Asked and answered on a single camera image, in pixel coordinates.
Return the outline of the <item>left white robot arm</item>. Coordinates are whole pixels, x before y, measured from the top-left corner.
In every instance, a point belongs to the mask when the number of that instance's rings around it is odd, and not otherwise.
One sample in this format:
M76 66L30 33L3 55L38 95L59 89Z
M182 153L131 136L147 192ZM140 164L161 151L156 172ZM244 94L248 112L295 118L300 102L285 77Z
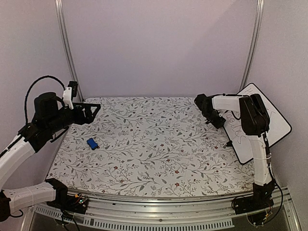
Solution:
M92 103L73 103L69 96L60 98L54 92L46 92L34 100L35 113L32 121L22 127L12 142L0 154L0 184L27 159L38 153L47 142L54 142L56 132L64 134L72 125L90 124L101 106ZM68 188L55 178L14 190L0 190L0 220L5 221L17 212L42 202L59 209L71 205Z

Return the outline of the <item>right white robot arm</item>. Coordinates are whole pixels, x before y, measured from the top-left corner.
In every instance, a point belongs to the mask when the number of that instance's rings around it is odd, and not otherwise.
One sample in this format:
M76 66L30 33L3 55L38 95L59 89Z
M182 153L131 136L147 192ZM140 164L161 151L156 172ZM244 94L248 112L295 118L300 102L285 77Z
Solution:
M213 95L199 94L194 103L207 119L207 123L221 128L226 123L223 111L239 112L237 119L242 131L248 137L255 165L253 190L274 188L275 180L271 172L271 153L267 138L270 117L259 94L252 95Z

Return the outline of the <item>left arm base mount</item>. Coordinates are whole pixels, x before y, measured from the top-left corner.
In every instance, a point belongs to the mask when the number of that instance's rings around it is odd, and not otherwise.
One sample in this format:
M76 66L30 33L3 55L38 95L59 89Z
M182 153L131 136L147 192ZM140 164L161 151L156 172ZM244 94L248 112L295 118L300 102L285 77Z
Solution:
M89 197L82 195L81 193L72 195L67 195L63 202L59 200L54 200L47 202L48 206L60 209L61 211L73 212L78 214L86 214L89 204Z

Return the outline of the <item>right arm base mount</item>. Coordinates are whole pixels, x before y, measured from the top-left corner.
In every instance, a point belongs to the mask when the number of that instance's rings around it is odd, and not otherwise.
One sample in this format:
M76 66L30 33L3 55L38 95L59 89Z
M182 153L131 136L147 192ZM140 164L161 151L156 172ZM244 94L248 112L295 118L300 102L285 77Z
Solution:
M237 196L231 202L235 214L249 213L274 205L272 192L254 192L251 196Z

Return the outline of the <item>blue whiteboard eraser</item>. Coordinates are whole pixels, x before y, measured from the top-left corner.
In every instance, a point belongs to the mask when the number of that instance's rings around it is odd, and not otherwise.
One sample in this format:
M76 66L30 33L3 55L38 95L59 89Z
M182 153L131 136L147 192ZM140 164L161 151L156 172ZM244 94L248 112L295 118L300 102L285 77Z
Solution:
M97 142L96 142L93 138L88 139L88 140L87 140L87 144L89 145L89 147L90 147L92 150L95 150L95 149L98 149L98 148L99 148Z

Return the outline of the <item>small black-framed whiteboard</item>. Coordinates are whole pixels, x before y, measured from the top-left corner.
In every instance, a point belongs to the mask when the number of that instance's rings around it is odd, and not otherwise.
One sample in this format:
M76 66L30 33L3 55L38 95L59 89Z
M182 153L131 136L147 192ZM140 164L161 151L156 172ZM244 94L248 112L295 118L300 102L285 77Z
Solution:
M256 113L256 115L262 127L265 125L269 127L269 131L266 132L269 147L274 146L276 143L291 133L292 127L290 123L254 83L248 84L238 94L260 95L268 112L269 122L265 121L265 115L261 116L259 113ZM244 165L253 159L253 153L250 140L242 129L241 121L236 120L236 118L240 117L240 114L236 112L235 115L233 115L231 111L226 111L223 114L223 117L226 119L226 122L224 123L225 132L229 140L232 141L232 147L240 164Z

